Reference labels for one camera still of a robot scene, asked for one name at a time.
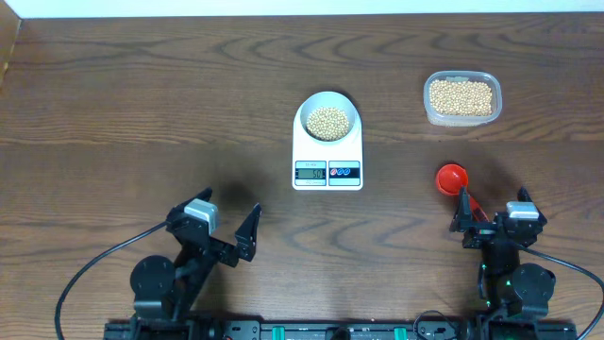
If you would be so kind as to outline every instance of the scale control panel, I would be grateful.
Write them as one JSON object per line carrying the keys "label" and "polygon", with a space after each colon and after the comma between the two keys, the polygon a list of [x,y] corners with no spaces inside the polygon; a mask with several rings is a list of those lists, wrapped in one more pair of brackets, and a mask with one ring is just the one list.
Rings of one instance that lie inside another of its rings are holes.
{"label": "scale control panel", "polygon": [[297,186],[360,186],[360,161],[297,161]]}

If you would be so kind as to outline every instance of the red spoon handle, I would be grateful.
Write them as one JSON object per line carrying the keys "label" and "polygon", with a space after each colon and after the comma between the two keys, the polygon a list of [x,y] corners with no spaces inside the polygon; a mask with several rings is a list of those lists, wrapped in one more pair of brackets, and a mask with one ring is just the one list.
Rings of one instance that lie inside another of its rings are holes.
{"label": "red spoon handle", "polygon": [[476,218],[479,222],[489,222],[489,217],[484,210],[480,207],[478,202],[470,196],[470,209],[472,210],[472,214],[474,218]]}

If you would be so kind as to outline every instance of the green tape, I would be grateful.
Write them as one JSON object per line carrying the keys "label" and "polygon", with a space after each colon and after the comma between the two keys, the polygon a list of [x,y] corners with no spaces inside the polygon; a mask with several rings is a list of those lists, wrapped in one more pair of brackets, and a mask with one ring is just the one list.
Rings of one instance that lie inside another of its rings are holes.
{"label": "green tape", "polygon": [[395,328],[394,329],[394,340],[407,340],[407,329]]}
{"label": "green tape", "polygon": [[273,327],[273,340],[285,340],[285,327]]}

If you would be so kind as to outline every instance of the wire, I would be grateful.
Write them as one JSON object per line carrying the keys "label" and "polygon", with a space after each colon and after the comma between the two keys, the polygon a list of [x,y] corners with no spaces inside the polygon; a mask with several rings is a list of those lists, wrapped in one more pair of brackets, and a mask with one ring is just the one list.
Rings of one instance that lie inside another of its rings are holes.
{"label": "wire", "polygon": [[107,250],[105,250],[104,252],[102,252],[100,255],[98,255],[97,257],[95,257],[94,259],[92,259],[90,262],[86,263],[86,265],[84,265],[82,267],[82,269],[80,269],[75,275],[74,277],[69,281],[69,283],[67,283],[67,286],[65,286],[65,289],[63,290],[63,293],[60,295],[59,297],[59,301],[57,301],[57,308],[55,309],[55,331],[57,332],[57,338],[59,340],[65,340],[65,337],[63,336],[63,330],[60,327],[60,309],[63,306],[63,302],[65,301],[65,299],[67,298],[67,294],[69,294],[69,291],[72,289],[72,287],[74,286],[74,284],[76,284],[77,279],[79,279],[79,277],[82,276],[82,274],[84,274],[88,269],[90,269],[93,265],[95,265],[97,262],[99,262],[100,260],[102,260],[103,258],[107,257],[108,255],[110,255],[112,252],[114,252],[115,250],[119,250],[123,247],[126,247],[128,245],[130,245],[131,243],[134,243],[136,241],[139,241],[140,239],[149,236],[151,233],[160,230],[161,228],[165,227],[165,225],[167,224],[167,222],[161,222],[158,225],[156,225],[155,227],[137,235],[132,237],[131,239],[127,240],[127,241],[123,241],[121,244],[119,245],[115,245]]}
{"label": "wire", "polygon": [[437,314],[443,317],[443,319],[446,321],[447,324],[449,324],[449,326],[451,326],[451,328],[453,329],[453,331],[455,331],[455,336],[445,339],[445,340],[452,340],[455,339],[459,336],[459,330],[457,329],[457,327],[453,326],[453,323],[441,312],[437,311],[437,310],[429,310],[429,311],[425,311],[423,313],[421,313],[420,315],[417,316],[417,318],[415,319],[415,321],[413,321],[413,332],[415,333],[415,336],[417,336],[418,338],[421,338],[423,340],[427,340],[427,338],[424,335],[421,335],[418,331],[417,331],[417,326],[418,326],[418,322],[419,319],[422,318],[422,316],[426,315],[426,314]]}
{"label": "wire", "polygon": [[555,257],[549,256],[549,255],[544,254],[542,252],[539,252],[537,250],[529,249],[529,248],[527,248],[525,246],[522,246],[522,245],[519,245],[519,244],[517,244],[515,242],[513,242],[513,244],[519,250],[526,251],[528,254],[535,255],[537,257],[549,260],[549,261],[551,261],[553,263],[556,263],[556,264],[561,264],[561,265],[563,265],[563,266],[565,266],[567,268],[571,268],[573,270],[577,270],[579,273],[588,276],[590,279],[594,280],[595,282],[597,282],[597,284],[600,285],[600,288],[602,289],[602,296],[603,296],[602,297],[602,303],[600,304],[600,309],[597,311],[596,317],[594,317],[594,319],[592,320],[592,322],[590,322],[590,324],[587,326],[587,328],[585,329],[585,331],[583,331],[583,333],[581,333],[579,335],[579,337],[577,337],[577,340],[583,340],[587,336],[587,334],[589,334],[594,329],[594,327],[596,326],[597,322],[600,320],[600,318],[602,317],[602,315],[604,315],[604,281],[602,281],[602,279],[599,278],[599,277],[597,277],[594,273],[590,272],[589,270],[587,270],[585,268],[581,268],[581,267],[579,267],[576,264],[572,264],[572,263],[569,263],[567,261],[557,259]]}

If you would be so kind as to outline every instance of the pile of beans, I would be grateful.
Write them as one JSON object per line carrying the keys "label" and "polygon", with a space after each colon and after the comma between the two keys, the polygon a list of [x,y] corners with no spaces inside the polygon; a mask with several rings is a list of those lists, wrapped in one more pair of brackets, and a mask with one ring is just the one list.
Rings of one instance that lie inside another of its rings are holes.
{"label": "pile of beans", "polygon": [[310,113],[306,127],[312,137],[320,141],[334,142],[348,133],[348,118],[344,110],[319,108]]}
{"label": "pile of beans", "polygon": [[429,91],[430,105],[441,114],[487,116],[493,113],[493,93],[486,83],[434,80]]}

